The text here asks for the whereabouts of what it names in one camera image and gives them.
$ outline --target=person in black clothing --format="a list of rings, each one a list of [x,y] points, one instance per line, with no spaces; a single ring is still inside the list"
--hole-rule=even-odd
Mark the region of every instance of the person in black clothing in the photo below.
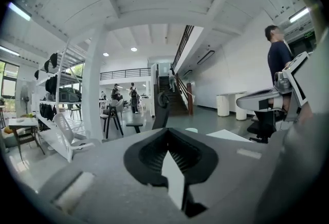
[[[111,93],[112,100],[118,100],[118,95],[119,95],[119,89],[118,89],[118,84],[116,83]]]
[[[282,71],[293,60],[287,45],[284,43],[284,34],[278,26],[270,25],[265,29],[265,36],[271,42],[267,55],[267,62],[274,85],[275,74]]]

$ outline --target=white cylinder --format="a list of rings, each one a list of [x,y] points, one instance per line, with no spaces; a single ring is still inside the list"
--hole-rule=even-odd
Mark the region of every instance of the white cylinder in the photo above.
[[[238,98],[245,96],[246,94],[236,94],[235,95],[235,112],[236,112],[236,119],[239,121],[244,121],[247,119],[247,110],[241,109],[236,105],[236,101]]]
[[[217,114],[221,117],[230,115],[228,95],[217,95]]]

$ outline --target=exit sign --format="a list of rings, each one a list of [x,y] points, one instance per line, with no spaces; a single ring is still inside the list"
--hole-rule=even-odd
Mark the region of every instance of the exit sign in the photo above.
[[[309,32],[307,32],[307,33],[304,34],[304,37],[305,38],[308,38],[308,37],[310,37],[312,35],[313,35],[313,32],[309,31]]]

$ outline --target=black metal railing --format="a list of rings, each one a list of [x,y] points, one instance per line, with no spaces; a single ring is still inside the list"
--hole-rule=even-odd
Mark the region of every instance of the black metal railing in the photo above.
[[[118,78],[142,77],[142,76],[151,76],[151,68],[116,70],[116,71],[102,72],[101,73],[101,81],[102,80],[118,79]]]
[[[177,65],[177,62],[185,48],[185,45],[187,43],[187,41],[189,40],[189,37],[191,35],[191,32],[193,30],[194,26],[190,26],[190,25],[187,25],[185,27],[185,30],[184,30],[184,33],[183,33],[183,36],[181,37],[181,40],[180,40],[180,43],[179,43],[179,47],[178,47],[178,50],[177,50],[177,54],[176,54],[176,57],[175,57],[175,60],[174,60],[174,63],[172,65],[173,69],[175,69],[176,65]]]

